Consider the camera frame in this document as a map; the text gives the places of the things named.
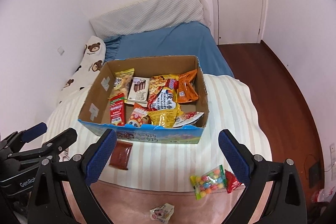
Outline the pale green chicken feet packet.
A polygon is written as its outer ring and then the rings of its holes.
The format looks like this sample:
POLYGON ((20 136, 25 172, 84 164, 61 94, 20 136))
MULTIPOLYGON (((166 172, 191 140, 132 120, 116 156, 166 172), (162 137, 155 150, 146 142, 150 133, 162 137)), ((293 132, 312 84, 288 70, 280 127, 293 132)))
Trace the pale green chicken feet packet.
POLYGON ((150 210, 150 219, 167 224, 174 213, 174 205, 165 203, 150 210))

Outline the orange sunflower seed packet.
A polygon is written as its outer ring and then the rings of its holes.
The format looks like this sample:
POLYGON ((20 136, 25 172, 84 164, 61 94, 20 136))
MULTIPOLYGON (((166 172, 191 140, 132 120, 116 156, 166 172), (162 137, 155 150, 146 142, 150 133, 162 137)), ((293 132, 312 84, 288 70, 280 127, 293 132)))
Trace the orange sunflower seed packet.
POLYGON ((196 76, 196 69, 179 75, 177 90, 179 104, 190 103, 198 100, 199 96, 193 88, 193 82, 196 76))

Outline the milk carton cardboard box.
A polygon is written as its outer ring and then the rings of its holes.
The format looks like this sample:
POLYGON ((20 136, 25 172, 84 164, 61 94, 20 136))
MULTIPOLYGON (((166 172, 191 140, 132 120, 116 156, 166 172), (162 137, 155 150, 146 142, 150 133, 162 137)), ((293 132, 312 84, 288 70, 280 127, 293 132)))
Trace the milk carton cardboard box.
POLYGON ((94 63, 94 80, 78 121, 97 136, 197 144, 209 116, 196 56, 154 56, 94 63))

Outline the brown rectangular snack packet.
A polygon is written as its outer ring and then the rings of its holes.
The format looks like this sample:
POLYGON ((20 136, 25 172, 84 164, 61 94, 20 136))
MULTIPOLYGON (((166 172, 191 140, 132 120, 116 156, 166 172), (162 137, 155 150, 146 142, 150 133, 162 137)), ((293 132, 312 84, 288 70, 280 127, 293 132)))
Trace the brown rectangular snack packet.
POLYGON ((133 144, 118 140, 110 157, 109 166, 120 170, 128 170, 127 165, 133 144))

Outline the black floor socket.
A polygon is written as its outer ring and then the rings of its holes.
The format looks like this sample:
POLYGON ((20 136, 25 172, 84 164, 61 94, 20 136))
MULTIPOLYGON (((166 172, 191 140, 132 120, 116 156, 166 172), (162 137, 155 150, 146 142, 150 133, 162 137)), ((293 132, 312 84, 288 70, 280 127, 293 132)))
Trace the black floor socket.
POLYGON ((308 170, 309 175, 309 188, 315 187, 321 179, 321 163, 315 162, 308 170))

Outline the pink plush blanket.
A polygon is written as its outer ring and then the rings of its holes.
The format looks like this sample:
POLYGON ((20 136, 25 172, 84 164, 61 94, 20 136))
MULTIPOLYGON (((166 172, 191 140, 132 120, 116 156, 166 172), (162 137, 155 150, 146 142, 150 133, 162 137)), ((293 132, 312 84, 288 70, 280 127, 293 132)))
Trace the pink plush blanket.
POLYGON ((197 200, 193 192, 152 192, 98 181, 91 190, 113 223, 222 223, 244 186, 197 200))

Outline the white cranberry oat cookie packet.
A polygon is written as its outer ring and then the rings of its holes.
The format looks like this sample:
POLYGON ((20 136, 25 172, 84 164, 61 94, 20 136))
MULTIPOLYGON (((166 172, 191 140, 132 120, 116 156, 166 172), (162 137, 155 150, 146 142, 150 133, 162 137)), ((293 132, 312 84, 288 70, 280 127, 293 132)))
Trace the white cranberry oat cookie packet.
POLYGON ((182 115, 178 116, 175 119, 173 128, 179 128, 186 125, 193 125, 197 123, 197 121, 201 119, 203 115, 204 113, 199 111, 183 113, 182 115))

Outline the colourful candy balls bag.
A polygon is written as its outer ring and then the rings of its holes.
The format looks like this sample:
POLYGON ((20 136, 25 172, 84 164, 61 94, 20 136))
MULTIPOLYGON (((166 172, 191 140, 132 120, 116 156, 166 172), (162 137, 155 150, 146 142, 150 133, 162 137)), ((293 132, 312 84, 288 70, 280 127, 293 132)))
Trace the colourful candy balls bag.
POLYGON ((227 187, 227 180, 222 165, 213 168, 201 176, 190 176, 196 200, 227 187))

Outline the small red snack packet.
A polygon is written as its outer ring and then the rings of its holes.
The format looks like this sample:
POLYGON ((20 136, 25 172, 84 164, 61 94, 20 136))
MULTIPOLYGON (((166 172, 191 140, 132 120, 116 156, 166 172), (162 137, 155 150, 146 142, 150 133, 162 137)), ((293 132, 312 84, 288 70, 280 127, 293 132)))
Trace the small red snack packet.
POLYGON ((232 193, 235 189, 237 189, 242 184, 241 182, 238 181, 236 176, 228 170, 225 170, 225 177, 226 177, 227 193, 232 193))

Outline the red green snack packet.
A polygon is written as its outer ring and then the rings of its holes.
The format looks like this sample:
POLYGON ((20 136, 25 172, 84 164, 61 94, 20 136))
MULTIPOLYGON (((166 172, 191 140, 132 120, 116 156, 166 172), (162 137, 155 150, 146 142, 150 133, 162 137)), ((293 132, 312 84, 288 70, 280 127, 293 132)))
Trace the red green snack packet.
POLYGON ((110 123, 115 126, 124 126, 125 119, 125 99, 123 93, 109 98, 110 123))

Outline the orange mushroom panda chips bag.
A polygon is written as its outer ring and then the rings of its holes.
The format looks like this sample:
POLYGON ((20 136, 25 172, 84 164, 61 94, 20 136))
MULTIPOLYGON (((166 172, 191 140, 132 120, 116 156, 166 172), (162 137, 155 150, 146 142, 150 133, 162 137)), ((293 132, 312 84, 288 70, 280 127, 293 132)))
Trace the orange mushroom panda chips bag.
POLYGON ((135 103, 131 116, 127 121, 127 124, 132 125, 133 127, 141 127, 143 124, 151 124, 148 113, 149 110, 147 110, 140 104, 135 103))

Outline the blue bed sheet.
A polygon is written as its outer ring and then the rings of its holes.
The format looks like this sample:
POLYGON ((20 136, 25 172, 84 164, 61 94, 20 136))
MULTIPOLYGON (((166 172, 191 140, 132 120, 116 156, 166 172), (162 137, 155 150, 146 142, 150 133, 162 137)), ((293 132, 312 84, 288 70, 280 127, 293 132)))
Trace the blue bed sheet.
POLYGON ((135 57, 193 55, 206 74, 234 77, 210 29, 200 22, 131 35, 116 35, 104 40, 105 61, 135 57))

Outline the yellow peanut snack packet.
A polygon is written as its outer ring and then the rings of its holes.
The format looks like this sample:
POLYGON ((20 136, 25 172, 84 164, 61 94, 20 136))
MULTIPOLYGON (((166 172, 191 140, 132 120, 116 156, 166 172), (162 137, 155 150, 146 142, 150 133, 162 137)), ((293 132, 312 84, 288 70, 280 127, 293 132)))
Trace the yellow peanut snack packet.
POLYGON ((118 94, 122 93, 124 99, 127 99, 134 72, 135 69, 130 68, 125 71, 119 71, 114 73, 114 87, 110 93, 110 98, 113 98, 118 94))

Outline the grey white pillow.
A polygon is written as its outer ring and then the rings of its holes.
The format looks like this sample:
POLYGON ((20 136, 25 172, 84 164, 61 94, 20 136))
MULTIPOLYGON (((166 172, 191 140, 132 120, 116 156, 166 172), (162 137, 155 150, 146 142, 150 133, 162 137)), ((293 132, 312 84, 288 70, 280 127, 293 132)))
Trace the grey white pillow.
POLYGON ((89 21, 100 39, 138 34, 194 21, 211 26, 206 0, 140 0, 95 16, 89 21))

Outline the striped cream blanket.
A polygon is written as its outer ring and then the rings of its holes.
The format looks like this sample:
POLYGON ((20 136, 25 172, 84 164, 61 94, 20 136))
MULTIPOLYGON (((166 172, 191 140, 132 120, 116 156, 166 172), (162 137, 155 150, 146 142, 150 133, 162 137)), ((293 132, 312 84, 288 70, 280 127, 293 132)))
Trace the striped cream blanket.
POLYGON ((202 175, 222 165, 230 169, 218 144, 228 129, 253 154, 272 160, 270 145, 258 123, 249 87, 229 76, 205 75, 209 118, 198 144, 134 142, 127 170, 107 165, 100 180, 128 188, 190 192, 191 175, 202 175))

